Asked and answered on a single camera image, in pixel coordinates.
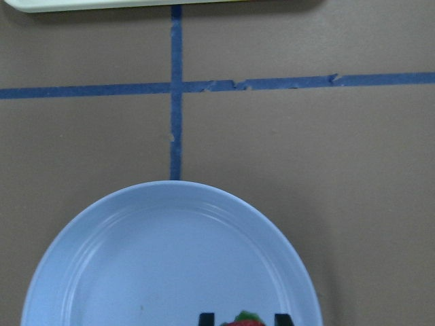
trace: round plate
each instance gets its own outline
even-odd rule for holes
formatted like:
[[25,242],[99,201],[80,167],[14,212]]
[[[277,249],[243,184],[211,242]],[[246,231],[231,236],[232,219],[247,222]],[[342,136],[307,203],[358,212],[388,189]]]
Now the round plate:
[[267,325],[288,313],[321,326],[309,275],[284,235],[241,199],[207,185],[122,189],[73,219],[36,270],[22,326],[216,325],[241,310]]

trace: red strawberry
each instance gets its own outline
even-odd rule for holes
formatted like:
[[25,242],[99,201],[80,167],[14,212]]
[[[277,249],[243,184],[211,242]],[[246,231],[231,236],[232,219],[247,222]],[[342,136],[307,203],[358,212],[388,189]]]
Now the red strawberry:
[[233,321],[232,323],[226,324],[226,326],[264,326],[260,321],[244,320],[244,321]]

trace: white tray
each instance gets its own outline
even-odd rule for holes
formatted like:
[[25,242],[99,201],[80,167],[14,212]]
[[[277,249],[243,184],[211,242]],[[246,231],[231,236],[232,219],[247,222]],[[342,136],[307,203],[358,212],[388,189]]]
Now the white tray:
[[5,0],[21,12],[62,12],[67,10],[175,5],[181,3],[229,2],[242,0]]

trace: gray table surface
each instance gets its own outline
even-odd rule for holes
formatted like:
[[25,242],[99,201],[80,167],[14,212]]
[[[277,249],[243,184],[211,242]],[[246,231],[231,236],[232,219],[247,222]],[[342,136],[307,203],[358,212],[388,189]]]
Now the gray table surface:
[[[433,0],[183,10],[186,81],[435,71]],[[170,82],[170,29],[169,6],[23,14],[0,3],[0,89]],[[68,221],[169,178],[170,100],[0,100],[0,325],[19,324]],[[183,179],[232,192],[282,230],[325,326],[435,324],[434,144],[434,84],[184,95]]]

